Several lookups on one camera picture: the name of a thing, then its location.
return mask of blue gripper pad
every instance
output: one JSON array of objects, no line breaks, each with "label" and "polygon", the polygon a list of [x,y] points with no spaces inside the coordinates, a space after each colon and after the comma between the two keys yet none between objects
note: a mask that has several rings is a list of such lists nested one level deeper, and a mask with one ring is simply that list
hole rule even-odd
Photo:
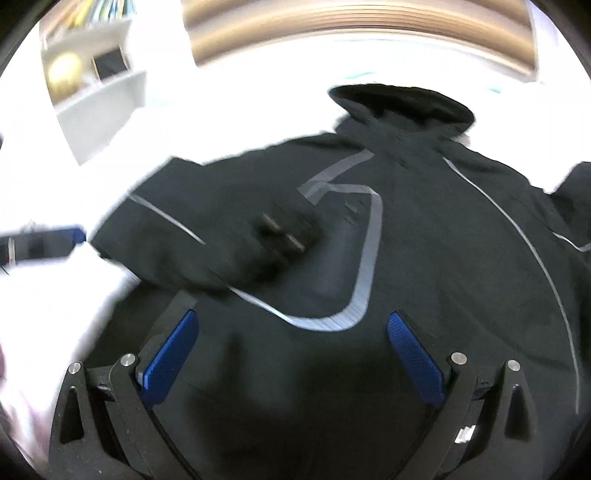
[{"label": "blue gripper pad", "polygon": [[435,407],[443,405],[446,398],[443,374],[396,312],[388,321],[388,337],[423,401]]},{"label": "blue gripper pad", "polygon": [[197,314],[189,310],[143,374],[140,396],[147,410],[166,399],[198,335]]}]

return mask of jacket sleeve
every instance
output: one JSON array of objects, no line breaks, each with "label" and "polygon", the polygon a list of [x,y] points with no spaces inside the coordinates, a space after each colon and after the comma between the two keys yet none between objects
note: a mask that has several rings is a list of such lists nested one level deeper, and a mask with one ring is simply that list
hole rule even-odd
[{"label": "jacket sleeve", "polygon": [[591,242],[591,163],[582,162],[572,169],[569,176],[550,195],[552,202],[578,247]]}]

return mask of metal screw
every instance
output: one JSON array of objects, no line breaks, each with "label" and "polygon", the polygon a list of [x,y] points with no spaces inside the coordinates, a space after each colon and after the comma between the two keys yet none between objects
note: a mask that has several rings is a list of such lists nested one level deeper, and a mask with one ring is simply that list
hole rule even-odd
[{"label": "metal screw", "polygon": [[514,372],[518,372],[521,368],[521,365],[517,360],[509,360],[507,366],[509,367],[509,370],[513,370]]},{"label": "metal screw", "polygon": [[71,373],[72,375],[78,373],[80,371],[80,368],[82,368],[82,365],[80,362],[74,362],[73,364],[71,364],[68,367],[68,371],[69,373]]},{"label": "metal screw", "polygon": [[135,355],[132,353],[128,353],[127,355],[124,355],[121,357],[121,365],[123,365],[124,367],[130,366],[134,362],[135,362]]},{"label": "metal screw", "polygon": [[452,362],[454,362],[456,365],[464,365],[467,361],[468,361],[468,358],[463,353],[460,353],[460,352],[452,353]]}]

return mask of book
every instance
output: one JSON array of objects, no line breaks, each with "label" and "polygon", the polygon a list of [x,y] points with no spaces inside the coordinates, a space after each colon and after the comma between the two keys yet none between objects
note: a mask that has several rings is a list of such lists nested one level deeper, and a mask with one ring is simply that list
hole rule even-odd
[{"label": "book", "polygon": [[74,19],[74,27],[81,27],[82,25],[84,25],[86,17],[88,16],[88,12],[90,11],[90,7],[92,7],[93,3],[94,0],[85,0],[84,3],[82,3],[82,6],[79,8],[76,18]]},{"label": "book", "polygon": [[111,5],[113,0],[105,0],[103,4],[103,8],[100,10],[99,20],[108,20],[109,19],[109,12],[111,11]]},{"label": "book", "polygon": [[117,18],[123,17],[123,10],[125,8],[125,0],[117,1]]},{"label": "book", "polygon": [[135,14],[134,0],[125,0],[124,15],[134,15],[134,14]]},{"label": "book", "polygon": [[95,4],[90,9],[90,14],[86,18],[86,25],[92,25],[99,21],[100,9],[105,0],[96,0]]},{"label": "book", "polygon": [[40,29],[46,38],[52,37],[78,6],[78,0],[61,0],[41,19]]},{"label": "book", "polygon": [[117,16],[117,0],[111,2],[111,10],[109,10],[109,20],[114,20]]},{"label": "book", "polygon": [[70,14],[70,16],[67,17],[66,21],[62,24],[64,27],[71,28],[74,26],[74,22],[76,21],[76,18],[78,17],[78,14],[80,13],[80,10],[84,6],[84,3],[85,3],[85,0],[79,0],[77,2],[75,9],[72,10],[72,13]]}]

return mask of bookshelf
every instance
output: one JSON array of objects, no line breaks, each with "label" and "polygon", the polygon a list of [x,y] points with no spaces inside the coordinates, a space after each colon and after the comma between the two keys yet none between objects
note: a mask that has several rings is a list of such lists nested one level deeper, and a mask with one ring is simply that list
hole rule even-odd
[{"label": "bookshelf", "polygon": [[[58,7],[62,8],[62,19],[66,19],[62,24],[65,22],[69,27],[60,27],[56,19],[50,17],[46,25],[51,30],[41,34],[41,59],[46,79],[53,61],[64,53],[73,53],[82,62],[81,84],[77,91],[65,99],[53,100],[57,119],[79,165],[105,148],[134,110],[145,106],[147,74],[135,68],[134,50],[128,48],[134,16],[120,15],[74,26],[68,23],[68,19],[74,18],[76,9],[85,9],[84,13],[90,18],[94,4],[106,5],[102,0],[63,0]],[[125,5],[125,2],[113,0],[111,4]],[[118,47],[128,69],[100,80],[93,59]]]}]

